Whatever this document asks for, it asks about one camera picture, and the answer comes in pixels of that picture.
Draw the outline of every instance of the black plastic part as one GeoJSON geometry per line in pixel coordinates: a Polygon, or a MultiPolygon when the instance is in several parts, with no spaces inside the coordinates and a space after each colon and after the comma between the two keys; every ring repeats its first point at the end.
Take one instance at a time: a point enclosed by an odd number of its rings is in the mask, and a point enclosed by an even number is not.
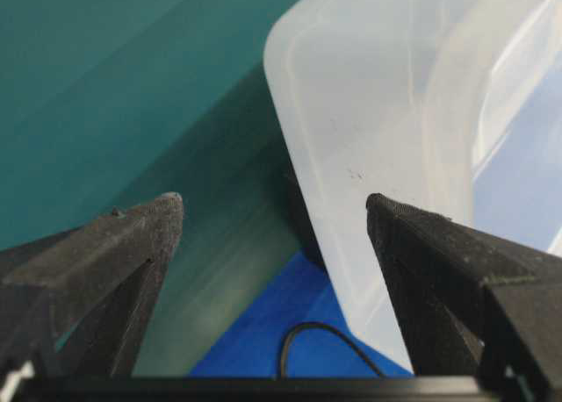
{"type": "Polygon", "coordinates": [[[536,400],[562,400],[561,259],[380,194],[367,207],[416,372],[476,364],[494,386],[512,370],[536,400]],[[485,343],[481,362],[476,338],[485,343]]]}
{"type": "Polygon", "coordinates": [[[18,401],[499,401],[473,377],[415,379],[32,380],[18,401]]]}
{"type": "Polygon", "coordinates": [[[0,253],[0,365],[130,374],[182,232],[176,193],[0,253]],[[56,354],[54,343],[71,334],[56,354]]]}

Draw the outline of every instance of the plastic bin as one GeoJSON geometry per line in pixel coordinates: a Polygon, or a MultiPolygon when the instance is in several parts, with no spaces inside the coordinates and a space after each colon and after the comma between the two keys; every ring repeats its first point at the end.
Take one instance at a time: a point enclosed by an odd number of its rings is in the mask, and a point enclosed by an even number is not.
{"type": "Polygon", "coordinates": [[[270,33],[268,83],[338,301],[406,367],[366,198],[560,250],[561,44],[560,0],[300,0],[270,33]]]}

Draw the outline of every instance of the blue cloth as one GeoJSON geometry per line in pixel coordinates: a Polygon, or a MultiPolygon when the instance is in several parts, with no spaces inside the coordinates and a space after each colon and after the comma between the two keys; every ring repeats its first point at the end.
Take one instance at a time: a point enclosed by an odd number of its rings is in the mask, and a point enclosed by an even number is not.
{"type": "MultiPolygon", "coordinates": [[[[223,334],[191,372],[192,377],[274,377],[285,333],[303,321],[328,323],[351,336],[328,275],[297,253],[261,296],[223,334]]],[[[354,342],[388,376],[411,376],[360,341],[354,342]]],[[[344,342],[323,330],[294,340],[290,377],[373,377],[344,342]]]]}

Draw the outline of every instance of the black cable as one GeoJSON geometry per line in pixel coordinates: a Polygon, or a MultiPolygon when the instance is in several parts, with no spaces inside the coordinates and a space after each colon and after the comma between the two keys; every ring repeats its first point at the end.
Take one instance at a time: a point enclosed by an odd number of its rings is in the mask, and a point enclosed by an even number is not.
{"type": "Polygon", "coordinates": [[[295,339],[297,334],[302,332],[303,330],[310,330],[310,329],[320,329],[326,330],[331,334],[334,334],[342,341],[344,341],[348,347],[353,349],[357,355],[364,361],[365,364],[369,366],[371,370],[373,370],[379,377],[386,377],[386,374],[381,371],[379,367],[358,347],[350,338],[348,338],[345,334],[337,330],[335,327],[327,325],[325,323],[320,323],[319,321],[308,321],[305,323],[300,323],[297,326],[293,327],[283,339],[283,346],[281,347],[281,353],[278,360],[277,366],[277,375],[280,378],[287,377],[287,359],[289,358],[289,348],[291,347],[292,341],[295,339]]]}

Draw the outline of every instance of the teal surface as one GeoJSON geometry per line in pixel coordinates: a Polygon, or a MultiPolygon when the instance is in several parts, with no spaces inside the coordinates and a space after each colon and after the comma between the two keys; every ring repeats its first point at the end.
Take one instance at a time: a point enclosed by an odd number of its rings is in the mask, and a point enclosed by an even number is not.
{"type": "Polygon", "coordinates": [[[184,196],[137,374],[184,374],[298,246],[261,61],[295,1],[0,0],[0,248],[184,196]]]}

